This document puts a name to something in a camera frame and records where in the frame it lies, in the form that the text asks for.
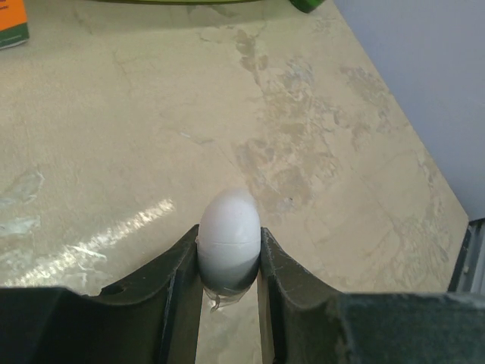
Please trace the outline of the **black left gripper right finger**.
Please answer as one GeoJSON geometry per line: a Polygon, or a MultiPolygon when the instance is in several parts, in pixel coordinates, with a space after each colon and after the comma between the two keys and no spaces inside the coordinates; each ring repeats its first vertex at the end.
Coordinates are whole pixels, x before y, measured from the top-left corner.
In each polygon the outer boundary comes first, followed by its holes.
{"type": "Polygon", "coordinates": [[[265,363],[482,363],[484,298],[343,293],[261,229],[258,315],[265,363]]]}

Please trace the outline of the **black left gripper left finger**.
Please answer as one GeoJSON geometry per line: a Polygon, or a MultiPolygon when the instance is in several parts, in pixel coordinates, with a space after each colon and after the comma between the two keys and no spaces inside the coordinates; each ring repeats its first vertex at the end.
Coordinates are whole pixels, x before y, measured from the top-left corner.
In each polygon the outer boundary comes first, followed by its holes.
{"type": "Polygon", "coordinates": [[[1,290],[3,363],[193,363],[202,308],[198,228],[98,296],[1,290]]]}

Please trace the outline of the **white earbud charging case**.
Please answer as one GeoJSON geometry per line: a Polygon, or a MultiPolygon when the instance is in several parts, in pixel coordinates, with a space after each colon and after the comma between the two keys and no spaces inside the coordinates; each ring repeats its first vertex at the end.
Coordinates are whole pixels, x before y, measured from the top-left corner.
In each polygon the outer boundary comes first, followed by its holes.
{"type": "Polygon", "coordinates": [[[260,264],[261,222],[251,193],[234,188],[216,195],[202,214],[196,243],[211,311],[239,302],[260,264]]]}

